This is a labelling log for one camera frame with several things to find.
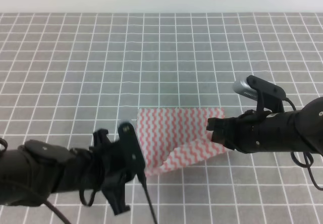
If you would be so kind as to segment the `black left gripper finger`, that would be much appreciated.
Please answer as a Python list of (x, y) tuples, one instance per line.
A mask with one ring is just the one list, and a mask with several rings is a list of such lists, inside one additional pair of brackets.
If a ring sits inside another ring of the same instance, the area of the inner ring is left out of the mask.
[(108, 129), (98, 129), (93, 133), (93, 147), (102, 148), (111, 144), (111, 141), (108, 138), (109, 131)]
[(114, 187), (103, 187), (102, 193), (109, 202), (114, 215), (130, 211), (130, 206), (125, 202), (125, 184)]

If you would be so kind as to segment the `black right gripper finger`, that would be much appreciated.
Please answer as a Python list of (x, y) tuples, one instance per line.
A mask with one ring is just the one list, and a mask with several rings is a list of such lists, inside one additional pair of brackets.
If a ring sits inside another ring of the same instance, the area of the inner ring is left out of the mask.
[(233, 131), (236, 125), (236, 118), (209, 118), (206, 129), (208, 131)]
[(224, 131), (213, 131), (211, 141), (221, 144), (227, 149), (235, 150), (234, 135)]

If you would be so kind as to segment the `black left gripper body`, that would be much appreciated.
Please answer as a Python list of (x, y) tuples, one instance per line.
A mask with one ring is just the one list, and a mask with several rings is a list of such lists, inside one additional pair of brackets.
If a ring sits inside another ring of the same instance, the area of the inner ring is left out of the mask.
[(136, 176), (126, 166), (119, 140), (102, 148), (90, 146), (70, 151), (76, 155), (72, 173), (79, 191), (102, 191), (103, 187), (126, 184)]

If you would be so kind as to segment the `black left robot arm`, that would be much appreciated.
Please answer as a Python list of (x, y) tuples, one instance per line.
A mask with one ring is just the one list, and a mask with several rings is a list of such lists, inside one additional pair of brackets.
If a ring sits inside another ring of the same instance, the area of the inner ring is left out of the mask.
[(137, 136), (134, 131), (120, 133), (111, 142), (106, 129), (93, 136), (88, 149), (28, 140), (2, 151), (1, 204), (36, 207), (53, 193), (78, 191), (81, 203), (90, 207), (101, 192), (114, 214), (127, 212), (125, 184), (145, 169)]

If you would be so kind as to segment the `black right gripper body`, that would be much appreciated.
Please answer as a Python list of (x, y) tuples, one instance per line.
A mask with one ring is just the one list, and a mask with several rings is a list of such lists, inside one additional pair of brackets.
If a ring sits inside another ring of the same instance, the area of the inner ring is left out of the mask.
[(300, 137), (295, 129), (297, 111), (269, 114), (257, 119), (255, 114), (232, 118), (232, 149), (242, 153), (300, 151)]

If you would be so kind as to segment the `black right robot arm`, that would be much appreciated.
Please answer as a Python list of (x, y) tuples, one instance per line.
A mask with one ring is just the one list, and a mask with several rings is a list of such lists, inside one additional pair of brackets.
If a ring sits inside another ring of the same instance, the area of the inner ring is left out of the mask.
[(212, 132), (212, 142), (246, 154), (322, 154), (322, 98), (301, 110), (283, 113), (248, 110), (238, 117), (209, 118), (206, 129)]

